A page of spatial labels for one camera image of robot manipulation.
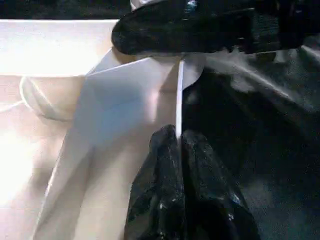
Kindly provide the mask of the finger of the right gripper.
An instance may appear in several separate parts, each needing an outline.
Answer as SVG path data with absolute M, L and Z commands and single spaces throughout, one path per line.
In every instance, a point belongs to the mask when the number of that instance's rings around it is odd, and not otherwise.
M 251 2 L 151 2 L 123 16 L 111 34 L 126 55 L 214 53 L 252 40 Z

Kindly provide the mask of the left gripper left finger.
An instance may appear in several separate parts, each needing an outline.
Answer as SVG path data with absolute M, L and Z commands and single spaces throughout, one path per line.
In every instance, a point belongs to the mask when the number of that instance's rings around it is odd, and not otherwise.
M 174 125 L 162 127 L 150 138 L 148 155 L 132 182 L 124 238 L 186 238 L 184 181 Z

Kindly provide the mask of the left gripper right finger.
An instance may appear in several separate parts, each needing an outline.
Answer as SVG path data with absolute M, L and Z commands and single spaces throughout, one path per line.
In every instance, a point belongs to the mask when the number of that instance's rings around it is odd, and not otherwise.
M 239 186 L 207 139 L 181 137 L 188 233 L 192 240 L 258 240 L 257 224 Z

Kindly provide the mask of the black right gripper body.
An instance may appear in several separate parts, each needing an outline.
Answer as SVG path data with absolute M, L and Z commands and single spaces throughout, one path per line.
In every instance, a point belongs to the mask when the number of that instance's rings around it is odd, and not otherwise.
M 251 6 L 250 20 L 250 53 L 296 49 L 303 45 L 303 6 Z

